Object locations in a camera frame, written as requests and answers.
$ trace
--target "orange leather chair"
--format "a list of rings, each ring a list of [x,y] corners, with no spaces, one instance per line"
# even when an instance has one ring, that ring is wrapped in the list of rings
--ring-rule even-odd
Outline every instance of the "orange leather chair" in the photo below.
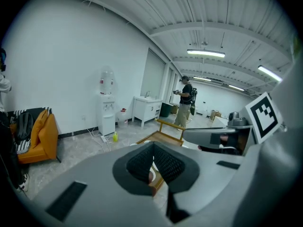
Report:
[[[57,159],[61,162],[57,157],[58,129],[53,114],[49,114],[38,136],[39,143],[35,147],[30,146],[27,153],[18,155],[19,163],[27,164],[49,159]]]

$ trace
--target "person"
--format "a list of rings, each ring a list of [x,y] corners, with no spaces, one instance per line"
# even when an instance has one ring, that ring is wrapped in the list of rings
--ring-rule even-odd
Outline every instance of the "person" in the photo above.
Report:
[[[181,125],[181,127],[186,127],[186,113],[189,110],[190,104],[191,104],[191,96],[190,93],[193,89],[192,85],[189,82],[188,76],[183,76],[181,79],[182,83],[185,85],[182,92],[176,91],[176,95],[180,95],[180,104],[179,104],[179,110],[176,117],[176,120],[174,122],[175,125]]]
[[[6,53],[1,48],[0,51],[0,71],[5,70]],[[10,81],[0,73],[0,166],[7,171],[12,185],[19,190],[27,191],[29,177],[28,174],[22,174],[21,168],[18,163],[18,156],[16,147],[13,143],[12,134],[10,131],[10,123],[7,113],[4,110],[3,102],[1,99],[2,93],[11,91]]]

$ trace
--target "wooden table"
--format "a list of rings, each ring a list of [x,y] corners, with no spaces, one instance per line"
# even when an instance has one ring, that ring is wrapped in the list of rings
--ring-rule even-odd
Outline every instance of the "wooden table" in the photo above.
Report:
[[[170,145],[182,146],[182,144],[184,142],[182,139],[183,139],[183,132],[184,132],[185,128],[177,126],[173,123],[166,122],[161,119],[155,119],[155,121],[160,122],[160,129],[158,131],[155,131],[154,133],[150,134],[149,136],[145,137],[144,139],[138,141],[137,144],[142,144],[145,141],[150,140],[150,141],[161,142],[164,144],[168,143]],[[163,124],[171,126],[173,128],[181,129],[182,133],[181,133],[180,139],[177,139],[175,137],[172,137],[168,134],[161,132]],[[149,186],[155,187],[156,190],[158,191],[158,189],[160,189],[162,184],[164,183],[164,180],[163,180],[162,176],[160,175],[160,173],[153,166],[152,166],[152,168],[153,168],[154,172],[156,173],[156,178],[152,183],[149,184]]]

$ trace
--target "fluorescent light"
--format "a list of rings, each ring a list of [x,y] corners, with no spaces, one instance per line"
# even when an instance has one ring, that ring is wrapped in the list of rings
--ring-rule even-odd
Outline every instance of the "fluorescent light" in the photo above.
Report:
[[[210,79],[206,79],[206,78],[198,78],[198,77],[194,77],[194,79],[199,79],[199,80],[204,80],[204,81],[211,81]]]
[[[225,57],[225,53],[216,52],[216,51],[207,51],[207,50],[187,50],[188,54],[197,54],[197,55],[212,55],[218,57]]]
[[[277,74],[273,73],[269,69],[266,69],[264,66],[259,66],[258,69],[276,79],[277,81],[282,81],[282,78],[280,78]]]
[[[232,85],[228,85],[229,87],[232,87],[232,88],[235,88],[235,89],[238,89],[238,90],[240,90],[240,91],[244,91],[244,89],[242,89],[242,88],[239,88],[239,87],[235,87],[235,86],[232,86]]]

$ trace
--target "yellow-green plastic bottle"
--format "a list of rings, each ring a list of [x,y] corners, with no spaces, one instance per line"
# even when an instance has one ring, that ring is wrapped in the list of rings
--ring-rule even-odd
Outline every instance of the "yellow-green plastic bottle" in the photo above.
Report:
[[[118,142],[118,133],[117,133],[117,131],[115,131],[115,133],[113,135],[113,142]]]

